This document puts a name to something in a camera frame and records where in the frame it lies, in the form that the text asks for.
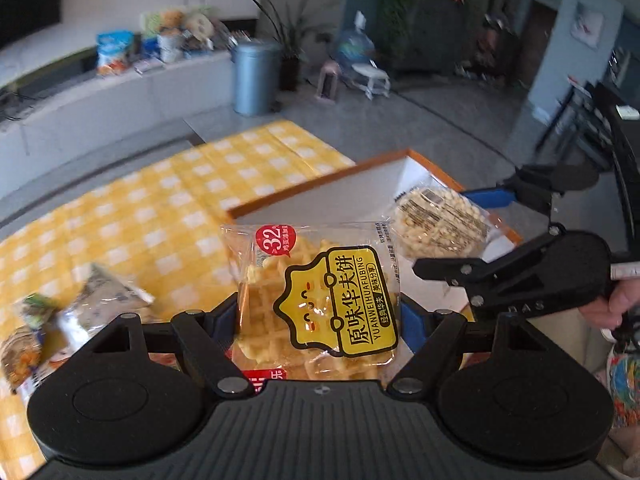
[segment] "brown door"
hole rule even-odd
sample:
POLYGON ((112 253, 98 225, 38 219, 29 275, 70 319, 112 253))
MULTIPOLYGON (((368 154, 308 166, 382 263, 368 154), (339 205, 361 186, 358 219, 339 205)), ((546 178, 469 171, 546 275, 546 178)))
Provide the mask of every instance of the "brown door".
POLYGON ((558 13, 543 4, 533 2, 527 24, 522 31, 521 51, 516 67, 515 78, 529 88, 545 57, 546 46, 556 23, 558 13))

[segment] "potted plant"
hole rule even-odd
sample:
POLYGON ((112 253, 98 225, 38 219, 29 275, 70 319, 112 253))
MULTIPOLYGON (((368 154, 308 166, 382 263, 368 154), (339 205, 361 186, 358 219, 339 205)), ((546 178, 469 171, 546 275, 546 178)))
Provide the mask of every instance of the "potted plant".
POLYGON ((322 10, 326 10, 328 6, 305 13, 309 0, 300 0, 296 16, 293 17, 287 2, 285 4, 285 19, 283 20, 271 0, 265 0, 268 6, 271 7, 271 11, 267 10, 258 0, 252 1, 271 22, 275 31, 273 38, 282 45, 280 90, 296 91, 298 75, 300 74, 300 55, 302 54, 303 41, 311 33, 317 34, 332 28, 331 23, 310 24, 313 18, 322 10))

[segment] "hand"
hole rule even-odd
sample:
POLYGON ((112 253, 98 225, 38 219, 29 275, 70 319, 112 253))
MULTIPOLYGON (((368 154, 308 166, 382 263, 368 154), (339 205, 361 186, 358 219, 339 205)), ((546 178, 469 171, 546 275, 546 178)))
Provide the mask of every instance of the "hand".
POLYGON ((618 284, 609 301, 598 298, 579 310, 591 326, 613 330, 622 323, 622 315, 638 303, 640 280, 626 280, 618 284))

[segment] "trash can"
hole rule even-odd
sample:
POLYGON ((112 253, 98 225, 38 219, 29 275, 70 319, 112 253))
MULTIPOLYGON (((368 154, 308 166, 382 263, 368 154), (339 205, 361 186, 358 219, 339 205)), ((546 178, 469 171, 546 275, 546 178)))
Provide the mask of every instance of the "trash can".
POLYGON ((236 64, 234 110, 244 116, 269 113, 275 100, 282 46, 276 41, 248 41, 232 50, 236 64))

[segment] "plant pot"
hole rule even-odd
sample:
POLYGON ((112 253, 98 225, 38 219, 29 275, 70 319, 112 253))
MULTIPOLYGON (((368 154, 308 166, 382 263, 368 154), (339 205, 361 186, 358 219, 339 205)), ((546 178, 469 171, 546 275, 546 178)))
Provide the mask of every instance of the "plant pot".
POLYGON ((285 57, 280 65, 280 90, 295 92, 298 89, 300 58, 285 57))

